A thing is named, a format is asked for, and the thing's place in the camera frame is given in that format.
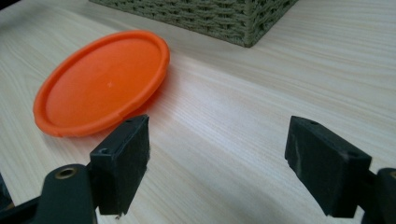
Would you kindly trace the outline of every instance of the basket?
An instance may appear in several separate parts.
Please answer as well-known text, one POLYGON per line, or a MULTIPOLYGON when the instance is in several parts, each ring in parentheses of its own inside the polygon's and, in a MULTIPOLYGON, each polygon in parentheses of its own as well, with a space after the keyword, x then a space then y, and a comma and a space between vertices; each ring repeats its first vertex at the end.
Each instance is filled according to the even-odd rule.
POLYGON ((250 48, 297 0, 90 0, 250 48))

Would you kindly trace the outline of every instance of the wood grain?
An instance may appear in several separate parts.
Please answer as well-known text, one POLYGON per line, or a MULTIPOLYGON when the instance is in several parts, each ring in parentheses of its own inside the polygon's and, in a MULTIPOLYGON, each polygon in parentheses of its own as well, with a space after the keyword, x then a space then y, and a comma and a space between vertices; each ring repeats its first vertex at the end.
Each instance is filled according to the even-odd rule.
POLYGON ((23 0, 0 11, 0 171, 16 204, 45 175, 86 164, 109 134, 54 138, 35 94, 68 55, 104 35, 145 29, 166 40, 150 115, 151 160, 129 213, 100 223, 360 223, 325 217, 284 160, 291 115, 322 123, 372 155, 396 159, 396 3, 300 0, 244 49, 87 1, 23 0))

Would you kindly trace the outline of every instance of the orange plastic lid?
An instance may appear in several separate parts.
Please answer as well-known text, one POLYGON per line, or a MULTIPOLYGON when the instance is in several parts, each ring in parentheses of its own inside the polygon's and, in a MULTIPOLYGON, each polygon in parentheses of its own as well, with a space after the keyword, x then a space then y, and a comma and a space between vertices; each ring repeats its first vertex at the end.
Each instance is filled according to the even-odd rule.
POLYGON ((43 83, 35 123, 54 136, 83 136, 127 119, 166 75, 169 49, 147 31, 100 38, 62 62, 43 83))

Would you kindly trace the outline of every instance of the wicker basket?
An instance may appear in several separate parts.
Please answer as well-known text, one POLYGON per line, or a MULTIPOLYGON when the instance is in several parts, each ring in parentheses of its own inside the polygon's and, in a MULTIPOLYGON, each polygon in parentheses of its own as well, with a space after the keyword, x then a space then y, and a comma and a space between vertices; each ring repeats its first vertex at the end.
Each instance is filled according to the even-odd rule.
POLYGON ((249 48, 297 0, 90 0, 249 48))

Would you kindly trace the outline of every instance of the table surface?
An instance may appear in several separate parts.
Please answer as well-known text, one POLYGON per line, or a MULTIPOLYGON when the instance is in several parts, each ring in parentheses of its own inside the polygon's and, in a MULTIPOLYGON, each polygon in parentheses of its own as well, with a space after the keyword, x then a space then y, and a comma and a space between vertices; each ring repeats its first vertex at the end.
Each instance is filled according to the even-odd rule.
POLYGON ((251 49, 88 1, 22 0, 0 11, 0 171, 15 204, 111 131, 43 134, 35 94, 68 55, 144 29, 171 50, 141 111, 151 159, 128 214, 100 223, 360 223, 325 217, 284 159, 290 116, 315 120, 373 156, 396 159, 396 2, 300 0, 251 49))

